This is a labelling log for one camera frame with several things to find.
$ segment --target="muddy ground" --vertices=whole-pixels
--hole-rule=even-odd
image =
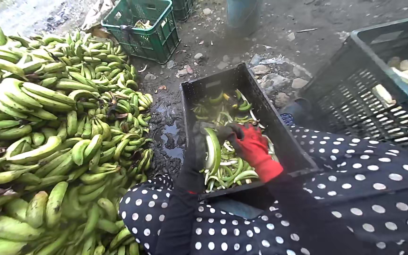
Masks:
[[[0,1],[0,26],[8,34],[30,35],[46,30],[62,34],[75,29],[84,20],[91,0],[8,0]],[[203,14],[209,8],[212,13]],[[168,69],[153,61],[132,58],[140,73],[141,89],[154,95],[151,135],[155,138],[155,164],[151,175],[157,172],[176,174],[183,160],[185,144],[184,123],[179,84],[219,72],[217,67],[231,68],[259,54],[266,59],[280,57],[280,64],[267,64],[272,73],[286,78],[308,81],[323,63],[341,46],[348,32],[375,24],[408,17],[408,1],[400,0],[263,0],[261,22],[256,32],[248,37],[233,38],[226,28],[225,0],[195,0],[194,11],[185,23],[178,23],[181,43]],[[297,33],[301,30],[314,31]],[[194,56],[201,53],[204,61]],[[193,74],[176,78],[184,65]],[[154,80],[143,80],[145,75]],[[165,90],[158,90],[162,85]],[[294,96],[296,89],[289,83],[279,91]]]

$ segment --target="hand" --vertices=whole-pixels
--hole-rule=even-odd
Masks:
[[[268,154],[268,140],[251,124],[245,126],[230,123],[217,130],[219,141],[228,140],[235,152],[254,167],[264,183],[278,176],[283,167]]]

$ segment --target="rock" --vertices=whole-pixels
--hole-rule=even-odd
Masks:
[[[228,65],[229,65],[228,63],[221,61],[221,62],[218,64],[217,68],[220,69],[220,70],[223,70],[223,69],[225,69]]]
[[[289,101],[289,96],[286,93],[280,92],[275,96],[275,106],[277,108],[283,108]]]
[[[287,39],[292,42],[293,40],[295,40],[295,34],[294,32],[290,33],[287,35]]]
[[[233,58],[232,63],[233,63],[233,64],[238,64],[238,63],[240,63],[240,58],[239,58],[239,57]]]
[[[168,69],[171,69],[171,68],[173,68],[174,64],[175,64],[174,60],[170,60],[170,61],[168,61],[166,66],[167,66]]]
[[[198,54],[195,55],[195,59],[199,60],[200,58],[202,58],[202,56],[203,55],[201,53],[198,53]]]
[[[299,89],[299,88],[305,86],[307,83],[308,83],[308,81],[305,81],[305,80],[302,79],[302,78],[295,78],[295,79],[292,81],[292,88],[294,88],[294,89]]]
[[[203,9],[203,13],[204,13],[204,15],[209,15],[209,14],[212,13],[212,10],[209,9],[209,8],[206,8],[206,9]]]
[[[289,84],[290,82],[291,80],[286,77],[283,77],[276,73],[269,73],[259,81],[259,85],[261,85],[261,88],[268,96],[272,96],[277,90]]]
[[[155,75],[153,75],[151,73],[148,73],[148,74],[146,74],[146,76],[144,76],[145,80],[155,80],[156,78],[157,78],[157,76],[155,76]]]
[[[270,68],[263,64],[259,64],[255,67],[251,67],[251,70],[253,71],[254,74],[265,74],[270,71]]]
[[[300,77],[301,76],[301,71],[300,68],[298,68],[297,66],[294,66],[294,68],[292,69],[292,72],[295,74],[295,76]]]
[[[251,65],[257,65],[257,64],[259,64],[259,62],[262,60],[262,58],[261,58],[261,56],[259,56],[259,54],[255,54],[252,58],[251,58],[251,61],[250,61],[250,64]]]

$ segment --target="black plastic crate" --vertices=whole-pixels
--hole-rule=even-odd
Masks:
[[[313,104],[315,129],[371,138],[408,149],[408,84],[391,70],[408,59],[408,19],[355,30],[300,91]],[[396,103],[373,88],[382,84]]]
[[[318,171],[314,161],[299,146],[289,128],[280,119],[278,112],[270,100],[262,92],[252,72],[245,63],[239,64],[218,74],[200,78],[180,85],[182,103],[184,107],[184,122],[187,147],[192,147],[193,140],[189,139],[191,129],[196,122],[195,113],[191,110],[193,103],[199,101],[205,95],[218,95],[226,90],[239,89],[253,104],[254,115],[261,120],[266,127],[264,134],[269,136],[275,145],[275,153],[280,160],[284,171],[294,177],[303,177],[307,173]],[[269,205],[273,197],[266,196],[267,189],[261,182],[253,182],[229,189],[221,189],[212,193],[202,194],[201,199],[210,199],[217,196],[227,195],[234,200],[261,208]]]

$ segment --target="white dot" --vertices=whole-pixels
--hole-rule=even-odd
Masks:
[[[279,236],[275,237],[275,241],[276,241],[277,243],[279,243],[279,244],[284,243],[284,240],[283,240],[281,237],[279,237]]]
[[[333,212],[331,212],[335,217],[337,217],[337,218],[341,218],[341,217],[343,217],[343,215],[340,213],[340,212],[337,212],[337,211],[333,211]]]
[[[304,255],[311,255],[310,251],[308,251],[307,248],[301,248],[300,251],[301,251]]]
[[[376,244],[376,246],[377,246],[379,249],[385,249],[385,248],[387,247],[387,245],[386,245],[384,242],[378,242],[378,243]]]
[[[270,247],[270,243],[267,241],[267,240],[262,240],[261,241],[261,244],[264,246],[264,247]]]
[[[355,215],[358,215],[358,216],[363,215],[363,212],[362,212],[360,209],[358,209],[358,208],[351,208],[351,209],[350,209],[350,212],[353,213],[353,214],[355,214]]]
[[[373,209],[374,212],[385,213],[385,208],[383,206],[373,205],[371,206],[371,208]]]
[[[394,224],[393,222],[386,222],[385,227],[387,227],[389,230],[396,230],[398,229],[398,226]]]
[[[370,165],[370,166],[368,166],[368,169],[371,170],[371,171],[377,171],[377,170],[378,170],[378,166],[376,166],[376,165]]]
[[[374,226],[368,223],[363,224],[363,229],[366,230],[367,232],[374,232]]]
[[[366,176],[364,176],[362,174],[355,175],[355,180],[357,180],[357,181],[363,181],[365,179],[366,179]]]
[[[382,184],[382,183],[374,183],[374,184],[373,184],[373,187],[374,187],[374,189],[377,189],[377,190],[384,190],[384,189],[387,188],[387,187],[386,187],[384,184]]]

